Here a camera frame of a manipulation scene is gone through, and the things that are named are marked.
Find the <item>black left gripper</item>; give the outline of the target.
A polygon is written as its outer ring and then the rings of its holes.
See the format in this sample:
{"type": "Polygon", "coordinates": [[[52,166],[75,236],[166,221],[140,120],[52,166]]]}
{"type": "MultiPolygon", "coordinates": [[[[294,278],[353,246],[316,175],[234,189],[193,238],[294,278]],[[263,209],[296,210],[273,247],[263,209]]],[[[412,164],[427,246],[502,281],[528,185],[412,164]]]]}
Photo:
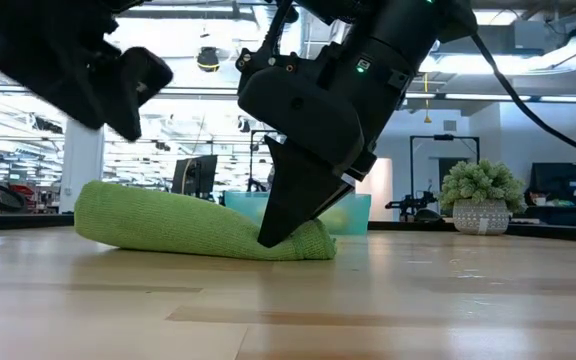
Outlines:
{"type": "Polygon", "coordinates": [[[134,142],[142,136],[139,108],[168,85],[173,77],[165,62],[144,47],[132,47],[118,58],[87,69],[82,97],[73,118],[89,129],[108,125],[134,142]]]}

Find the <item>black ceiling-hung device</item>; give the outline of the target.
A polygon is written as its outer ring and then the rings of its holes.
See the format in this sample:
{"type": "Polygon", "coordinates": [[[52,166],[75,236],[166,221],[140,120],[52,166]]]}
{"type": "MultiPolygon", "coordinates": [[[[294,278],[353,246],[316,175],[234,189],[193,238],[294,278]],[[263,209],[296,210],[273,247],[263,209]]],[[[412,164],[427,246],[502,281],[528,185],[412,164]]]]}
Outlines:
{"type": "Polygon", "coordinates": [[[216,47],[201,47],[196,58],[197,66],[207,73],[217,72],[220,68],[216,47]]]}

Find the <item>potted artificial succulent plant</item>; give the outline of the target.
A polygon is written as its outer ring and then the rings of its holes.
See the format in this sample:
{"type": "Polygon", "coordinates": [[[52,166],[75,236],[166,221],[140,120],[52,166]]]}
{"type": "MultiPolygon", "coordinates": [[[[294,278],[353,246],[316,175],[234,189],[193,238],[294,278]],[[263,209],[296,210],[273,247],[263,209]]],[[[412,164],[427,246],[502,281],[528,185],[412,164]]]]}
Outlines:
{"type": "Polygon", "coordinates": [[[502,235],[525,209],[523,183],[503,163],[458,162],[443,179],[439,204],[461,233],[502,235]]]}

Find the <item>teal translucent plastic basket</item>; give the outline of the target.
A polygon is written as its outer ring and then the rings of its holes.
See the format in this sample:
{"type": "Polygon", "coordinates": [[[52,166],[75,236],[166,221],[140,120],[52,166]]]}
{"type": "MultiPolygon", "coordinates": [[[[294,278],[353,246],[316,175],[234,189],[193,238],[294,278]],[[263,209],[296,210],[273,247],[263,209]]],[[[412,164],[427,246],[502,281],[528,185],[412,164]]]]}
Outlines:
{"type": "MultiPolygon", "coordinates": [[[[224,193],[224,204],[238,213],[250,218],[260,225],[268,202],[269,192],[235,192],[224,193]]],[[[367,233],[371,207],[371,196],[351,193],[332,206],[330,209],[344,209],[349,215],[346,231],[343,233],[331,232],[322,220],[321,214],[318,219],[326,226],[333,235],[365,235],[367,233]]]]}

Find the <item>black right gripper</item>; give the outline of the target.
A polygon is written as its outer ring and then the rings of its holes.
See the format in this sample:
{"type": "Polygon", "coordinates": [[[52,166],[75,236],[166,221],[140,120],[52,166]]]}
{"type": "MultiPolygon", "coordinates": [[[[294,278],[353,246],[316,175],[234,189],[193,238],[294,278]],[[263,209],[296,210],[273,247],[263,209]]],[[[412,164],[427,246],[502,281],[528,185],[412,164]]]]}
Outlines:
{"type": "Polygon", "coordinates": [[[333,169],[366,177],[375,157],[366,150],[362,114],[354,102],[370,93],[375,79],[370,70],[341,70],[326,89],[282,68],[241,76],[240,107],[297,144],[265,138],[274,177],[259,244],[278,245],[354,190],[333,169]]]}

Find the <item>green microfiber towel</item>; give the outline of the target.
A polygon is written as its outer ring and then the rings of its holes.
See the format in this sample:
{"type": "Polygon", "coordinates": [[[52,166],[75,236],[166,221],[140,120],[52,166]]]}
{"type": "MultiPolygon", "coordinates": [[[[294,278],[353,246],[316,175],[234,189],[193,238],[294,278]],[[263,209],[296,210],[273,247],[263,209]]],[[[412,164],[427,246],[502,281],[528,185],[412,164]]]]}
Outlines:
{"type": "Polygon", "coordinates": [[[336,240],[319,220],[267,248],[260,226],[196,197],[91,181],[74,206],[80,236],[122,249],[259,261],[332,260],[336,240]]]}

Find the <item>white pillar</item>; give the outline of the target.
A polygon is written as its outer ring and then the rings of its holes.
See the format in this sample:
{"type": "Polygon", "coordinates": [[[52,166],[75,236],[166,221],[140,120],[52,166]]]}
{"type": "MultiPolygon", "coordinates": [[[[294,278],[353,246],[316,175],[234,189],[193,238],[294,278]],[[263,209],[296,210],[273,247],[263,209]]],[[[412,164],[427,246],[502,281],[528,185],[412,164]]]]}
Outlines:
{"type": "Polygon", "coordinates": [[[103,175],[104,128],[91,130],[75,120],[67,122],[59,212],[74,211],[84,185],[103,175]]]}

